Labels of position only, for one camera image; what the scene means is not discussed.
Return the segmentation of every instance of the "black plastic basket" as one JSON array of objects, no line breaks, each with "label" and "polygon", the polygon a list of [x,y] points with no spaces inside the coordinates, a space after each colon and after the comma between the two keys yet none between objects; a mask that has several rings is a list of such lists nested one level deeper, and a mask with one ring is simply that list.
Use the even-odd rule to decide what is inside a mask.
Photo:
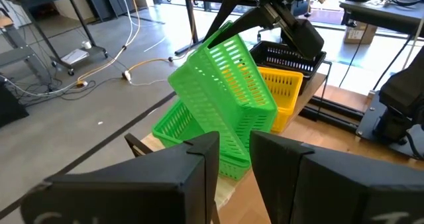
[{"label": "black plastic basket", "polygon": [[303,81],[300,87],[300,95],[317,73],[327,55],[326,52],[320,52],[313,60],[307,60],[293,52],[285,44],[267,41],[259,42],[250,53],[258,66],[301,72]]}]

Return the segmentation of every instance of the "gray floor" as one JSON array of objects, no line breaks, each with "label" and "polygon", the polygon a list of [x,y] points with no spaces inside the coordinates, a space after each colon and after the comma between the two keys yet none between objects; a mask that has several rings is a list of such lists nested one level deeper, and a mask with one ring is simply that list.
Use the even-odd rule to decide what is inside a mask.
[{"label": "gray floor", "polygon": [[[157,57],[167,58],[173,54],[174,50],[189,42],[190,31],[184,7],[161,5],[143,10],[140,15],[144,18],[163,21],[166,24],[151,26],[154,24],[142,21],[143,27],[139,36],[119,58],[119,61],[125,66],[132,66],[140,61]],[[205,34],[214,14],[196,11],[195,16],[199,23],[199,34]],[[49,35],[60,34],[68,27],[52,28]],[[110,55],[116,54],[130,32],[128,17],[92,25],[89,26],[89,29],[98,45],[104,46]],[[273,40],[278,33],[279,31],[266,32],[263,38]],[[320,33],[324,37],[333,38],[328,39],[325,45],[325,50],[329,53],[330,59],[340,60],[352,56],[355,46],[342,46],[343,49],[340,49],[343,33],[326,30],[320,30]],[[249,46],[252,46],[256,41],[255,30],[245,32],[242,36]],[[163,38],[165,38],[163,42],[151,48]],[[30,40],[28,43],[34,42],[33,37],[28,39]],[[85,38],[80,31],[71,30],[55,36],[51,39],[51,42],[57,48],[59,54],[63,56],[78,47],[83,40]],[[390,54],[393,54],[393,51],[400,47],[402,43],[401,40],[393,39],[390,40],[391,42],[389,40],[381,42],[378,39],[377,41],[380,41],[377,42],[377,46],[381,48],[381,44],[385,44],[385,48],[391,51]],[[41,42],[40,46],[37,43],[32,44],[31,47],[40,57],[44,54],[41,52],[43,49],[48,51],[44,42]],[[0,38],[0,52],[8,49],[10,48],[5,44],[3,38]],[[372,49],[374,49],[373,45],[362,48],[358,56],[362,58],[362,64],[366,66],[364,65],[364,68],[360,69],[359,72],[353,69],[353,74],[356,75],[353,78],[346,79],[346,84],[355,87],[355,79],[357,79],[357,76],[361,76],[361,72],[367,71],[366,68],[380,71],[385,68],[386,61],[391,60],[389,56],[383,55],[377,55],[376,58],[375,56],[371,57],[369,51]],[[44,57],[42,59],[48,62],[46,55]],[[379,62],[375,64],[378,65],[370,65],[377,60]],[[99,55],[76,69],[75,77],[69,77],[65,70],[60,70],[57,77],[63,80],[64,84],[70,84],[79,75],[104,63],[104,57]],[[175,64],[154,62],[144,65],[134,71],[133,80],[136,83],[149,83],[154,80],[166,79],[181,63],[180,61]],[[123,70],[122,65],[115,64],[88,80],[95,80],[99,84],[109,78],[120,77]],[[331,82],[336,84],[345,70],[345,65],[336,64]],[[18,78],[17,80],[20,82],[31,83],[35,81],[35,78],[23,64],[9,66],[0,72]],[[375,77],[379,76],[378,72],[372,72],[372,74],[375,80]],[[7,207],[21,197],[43,178],[65,167],[171,91],[172,88],[167,82],[135,87],[121,80],[113,80],[99,86],[90,95],[77,101],[64,101],[58,98],[29,107],[29,117],[0,129],[0,209]],[[152,125],[157,122],[170,104],[172,104],[171,101],[157,109],[131,128],[129,132],[137,137],[147,135],[151,131]],[[72,170],[72,173],[96,170],[132,157],[133,155],[123,137],[119,137]],[[19,212],[15,211],[0,220],[0,224],[4,223],[22,223]]]}]

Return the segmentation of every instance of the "yellow plastic basket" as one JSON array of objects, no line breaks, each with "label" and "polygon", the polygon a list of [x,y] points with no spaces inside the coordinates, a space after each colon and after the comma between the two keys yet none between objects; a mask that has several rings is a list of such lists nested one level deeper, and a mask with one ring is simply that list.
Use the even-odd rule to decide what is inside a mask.
[{"label": "yellow plastic basket", "polygon": [[286,127],[289,116],[293,114],[302,85],[303,74],[262,67],[259,67],[259,72],[278,106],[277,118],[272,125],[271,131],[280,133]]}]

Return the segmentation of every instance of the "plastic basket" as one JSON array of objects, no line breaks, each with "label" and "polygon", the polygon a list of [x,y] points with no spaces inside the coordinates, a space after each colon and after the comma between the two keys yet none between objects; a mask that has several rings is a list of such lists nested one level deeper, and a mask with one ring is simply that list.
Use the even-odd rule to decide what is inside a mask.
[{"label": "plastic basket", "polygon": [[293,52],[285,44],[267,41],[259,42],[252,48],[250,53],[258,66],[301,72],[303,74],[303,82],[299,91],[300,95],[317,73],[318,68],[327,55],[326,52],[320,52],[313,60],[307,60]]},{"label": "plastic basket", "polygon": [[[178,100],[165,116],[153,127],[153,136],[168,148],[205,134],[187,107]],[[220,155],[219,172],[236,180],[241,179],[250,168],[250,162]]]},{"label": "plastic basket", "polygon": [[251,130],[269,132],[277,105],[239,35],[212,49],[205,41],[169,78],[205,132],[219,131],[221,155],[250,160]]},{"label": "plastic basket", "polygon": [[277,118],[271,131],[280,133],[286,127],[289,116],[293,114],[303,74],[273,68],[259,68],[259,72],[278,106]]}]

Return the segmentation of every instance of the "green plastic basket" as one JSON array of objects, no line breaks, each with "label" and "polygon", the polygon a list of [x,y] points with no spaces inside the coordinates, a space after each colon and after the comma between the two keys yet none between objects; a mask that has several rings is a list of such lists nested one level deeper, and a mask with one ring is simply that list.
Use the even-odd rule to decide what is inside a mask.
[{"label": "green plastic basket", "polygon": [[239,35],[208,48],[231,25],[206,40],[168,81],[205,132],[219,131],[221,155],[250,160],[250,131],[269,132],[277,105]]},{"label": "green plastic basket", "polygon": [[[203,134],[205,134],[205,131],[203,131],[199,123],[180,100],[153,127],[153,136],[160,139],[166,148],[181,144],[184,140]],[[249,168],[249,161],[220,155],[219,172],[222,175],[239,180]]]}]

